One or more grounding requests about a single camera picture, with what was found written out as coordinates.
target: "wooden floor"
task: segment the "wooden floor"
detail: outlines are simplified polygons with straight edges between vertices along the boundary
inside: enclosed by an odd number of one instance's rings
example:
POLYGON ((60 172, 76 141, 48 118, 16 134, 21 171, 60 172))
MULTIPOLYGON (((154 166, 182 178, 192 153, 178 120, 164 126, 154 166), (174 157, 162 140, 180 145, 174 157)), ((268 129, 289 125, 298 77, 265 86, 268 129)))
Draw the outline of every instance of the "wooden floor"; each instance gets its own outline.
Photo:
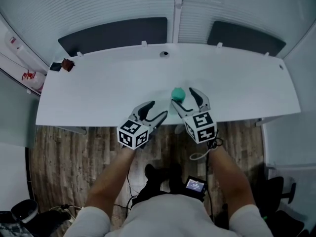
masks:
MULTIPOLYGON (((183 180, 188 175, 205 179, 205 160, 190 161, 195 152, 204 153, 206 145, 197 145, 186 132, 174 134, 175 126, 161 126, 156 137, 138 151, 130 169, 129 180, 133 195, 145 183, 144 168, 151 163, 155 167, 168 167, 178 162, 183 168, 183 180)), ((236 163, 243 169, 250 182, 255 184, 261 175, 258 166, 263 163, 261 130, 251 121, 219 123, 219 137, 236 163)), ((112 161, 120 150, 117 143, 116 128, 91 127, 87 135, 75 134, 55 127, 37 128, 36 144, 30 150, 30 171, 35 198, 41 212, 61 205, 84 206, 87 193, 97 176, 112 161)), ((209 187, 212 195, 214 214, 221 211, 225 203, 222 192, 209 169, 209 187)), ((167 183, 162 189, 168 191, 167 183)), ((127 182, 117 204, 126 206, 130 198, 127 182)), ((205 207, 210 211, 209 199, 205 207)), ((114 229, 120 227, 125 219, 125 210, 115 206, 112 217, 114 229)), ((54 236, 62 236, 69 223, 59 228, 54 236)))

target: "forearm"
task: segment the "forearm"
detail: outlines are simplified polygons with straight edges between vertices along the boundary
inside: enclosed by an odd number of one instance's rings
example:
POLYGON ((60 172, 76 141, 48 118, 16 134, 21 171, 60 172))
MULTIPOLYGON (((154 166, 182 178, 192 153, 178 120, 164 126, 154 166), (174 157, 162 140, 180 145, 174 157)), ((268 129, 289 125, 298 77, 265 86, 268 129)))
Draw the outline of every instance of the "forearm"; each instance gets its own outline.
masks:
POLYGON ((254 204, 250 183, 223 147, 210 153, 210 163, 229 206, 229 215, 246 204, 254 204))
POLYGON ((89 191, 85 206, 96 206, 103 209, 108 215, 111 214, 111 206, 113 208, 111 204, 114 204, 124 185, 134 157, 134 150, 123 148, 96 179, 89 191))

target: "black cable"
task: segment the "black cable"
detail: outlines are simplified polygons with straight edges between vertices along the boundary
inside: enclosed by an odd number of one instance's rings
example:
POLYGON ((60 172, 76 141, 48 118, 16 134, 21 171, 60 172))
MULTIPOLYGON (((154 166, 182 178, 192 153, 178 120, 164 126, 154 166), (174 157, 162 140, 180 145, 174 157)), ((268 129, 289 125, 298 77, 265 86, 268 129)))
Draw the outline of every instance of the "black cable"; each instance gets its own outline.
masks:
POLYGON ((62 210, 68 209, 69 207, 74 207, 74 208, 76 208, 76 209, 78 209, 78 208, 81 208, 81 209, 82 209, 82 207, 80 207, 80 206, 69 205, 69 204, 63 204, 63 205, 60 206, 60 208, 61 208, 62 210))
POLYGON ((125 207, 125 206, 123 206, 123 205, 120 205, 120 204, 114 204, 114 206, 118 206, 118 207, 121 207, 121 208, 123 208, 123 209, 129 209, 130 210, 130 208, 128 208, 128 207, 125 207))
POLYGON ((128 170, 128 173, 127 173, 127 177, 126 177, 126 178, 127 178, 127 182, 128 182, 128 185, 129 185, 129 193, 130 193, 131 198, 128 200, 127 205, 126 205, 126 207, 125 207, 125 210, 126 210, 126 211, 125 211, 125 218, 127 218, 127 216, 128 216, 128 210, 131 210, 130 208, 128 208, 129 203, 131 202, 132 199, 137 198, 137 195, 133 196, 133 194, 132 194, 132 188, 131 188, 131 186, 130 186, 130 182, 129 182, 128 175, 129 175, 129 170, 128 170))
POLYGON ((207 184, 207 194, 208 194, 208 197, 209 197, 209 203, 211 204, 211 219, 214 223, 214 214, 213 214, 213 204, 212 204, 212 197, 211 197, 211 192, 209 191, 209 187, 208 187, 208 156, 209 154, 207 154, 206 156, 206 171, 205 171, 205 174, 206 174, 206 184, 207 184))
POLYGON ((129 185, 129 193, 130 193, 130 196, 132 197, 133 195, 132 195, 132 188, 131 188, 131 186, 130 186, 130 182, 129 182, 129 178, 128 178, 128 175, 129 175, 129 170, 128 170, 128 173, 127 173, 127 182, 128 182, 128 185, 129 185))
MULTIPOLYGON (((221 138, 218 138, 217 135, 218 135, 218 130, 216 132, 216 135, 215 135, 215 139, 214 140, 210 140, 207 142, 207 147, 208 149, 216 149, 217 147, 219 146, 222 146, 224 141, 221 139, 221 138)), ((206 174, 206 183, 207 183, 207 193, 208 193, 208 197, 209 197, 209 202, 211 204, 211 219, 214 222, 214 214, 213 214, 213 204, 212 204, 212 197, 211 197, 211 192, 209 191, 209 187, 208 187, 208 160, 209 160, 209 153, 207 154, 206 156, 206 162, 205 162, 205 174, 206 174)))

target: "dark panel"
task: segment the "dark panel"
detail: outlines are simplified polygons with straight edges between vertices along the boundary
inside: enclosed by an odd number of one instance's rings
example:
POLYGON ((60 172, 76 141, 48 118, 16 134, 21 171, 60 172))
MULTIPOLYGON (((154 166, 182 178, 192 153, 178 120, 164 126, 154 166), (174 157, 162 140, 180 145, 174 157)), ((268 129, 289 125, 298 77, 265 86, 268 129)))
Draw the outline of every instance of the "dark panel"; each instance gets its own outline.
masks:
POLYGON ((99 50, 167 42, 167 18, 138 18, 90 27, 58 40, 70 56, 99 50))
POLYGON ((28 190, 29 190, 30 199, 35 200, 34 193, 33 193, 32 182, 31 181, 27 181, 27 183, 28 183, 28 190))
POLYGON ((26 169, 26 179, 27 179, 27 181, 31 181, 29 159, 30 159, 29 158, 29 149, 25 148, 25 169, 26 169))
POLYGON ((263 32, 232 23, 215 21, 207 44, 217 45, 219 42, 226 47, 262 54, 269 52, 270 56, 276 56, 286 45, 280 39, 263 32))

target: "small screen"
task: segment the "small screen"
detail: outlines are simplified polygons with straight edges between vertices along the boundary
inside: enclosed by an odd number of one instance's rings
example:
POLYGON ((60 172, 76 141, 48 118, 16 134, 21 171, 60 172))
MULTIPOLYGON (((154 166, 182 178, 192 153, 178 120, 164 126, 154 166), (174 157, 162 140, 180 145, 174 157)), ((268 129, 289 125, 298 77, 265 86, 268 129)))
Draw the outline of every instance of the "small screen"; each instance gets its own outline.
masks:
POLYGON ((60 71, 60 69, 61 69, 61 64, 60 64, 60 63, 57 63, 57 62, 54 62, 54 63, 50 66, 49 69, 52 70, 52 71, 60 71))
POLYGON ((204 183, 201 183, 193 179, 189 179, 187 183, 187 189, 194 190, 196 192, 201 192, 203 190, 204 185, 204 183))

